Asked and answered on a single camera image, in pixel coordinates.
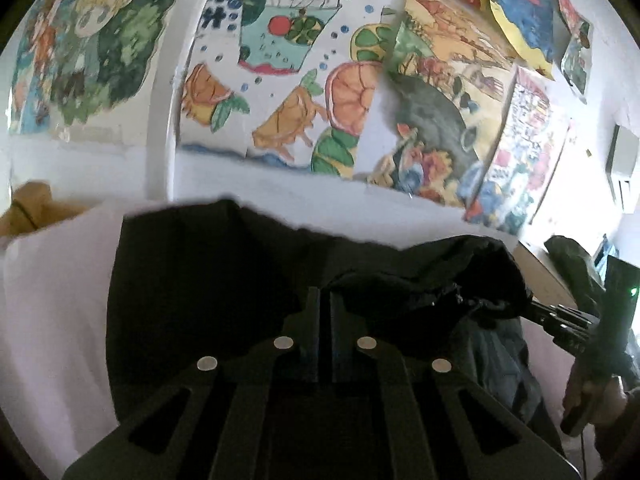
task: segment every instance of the blue painting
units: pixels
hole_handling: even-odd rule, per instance
[[[492,7],[496,20],[507,38],[518,53],[539,72],[550,73],[550,64],[553,60],[553,15],[552,4],[554,0],[491,0],[500,9]],[[500,14],[517,29],[522,35],[520,38],[510,34],[508,24],[505,24]],[[539,49],[535,54],[529,50]]]

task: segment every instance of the metal screw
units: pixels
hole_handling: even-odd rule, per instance
[[[434,359],[431,363],[431,368],[436,370],[439,374],[446,374],[450,372],[453,367],[446,359]]]
[[[211,370],[215,370],[217,366],[218,360],[215,357],[211,357],[210,355],[198,359],[198,370],[202,370],[203,372],[210,372]]]
[[[357,345],[359,346],[359,348],[362,348],[363,350],[373,350],[377,344],[378,342],[372,337],[369,337],[368,335],[361,337],[357,341]]]
[[[273,345],[278,350],[288,350],[293,346],[293,339],[285,335],[281,335],[273,340]]]

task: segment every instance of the drawing of red apple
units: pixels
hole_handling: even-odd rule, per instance
[[[284,36],[291,29],[291,20],[288,16],[274,16],[269,20],[267,29],[274,36]]]

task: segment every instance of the drawing of lime slice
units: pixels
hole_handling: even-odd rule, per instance
[[[318,38],[324,23],[313,16],[300,16],[291,23],[289,32],[285,38],[291,43],[299,45],[312,45]]]
[[[351,37],[351,59],[382,61],[392,40],[391,27],[385,23],[363,25]]]

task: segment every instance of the yellow cloth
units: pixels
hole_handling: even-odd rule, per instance
[[[0,236],[17,236],[73,218],[85,206],[57,202],[46,182],[27,182],[14,192],[10,208],[0,217]]]

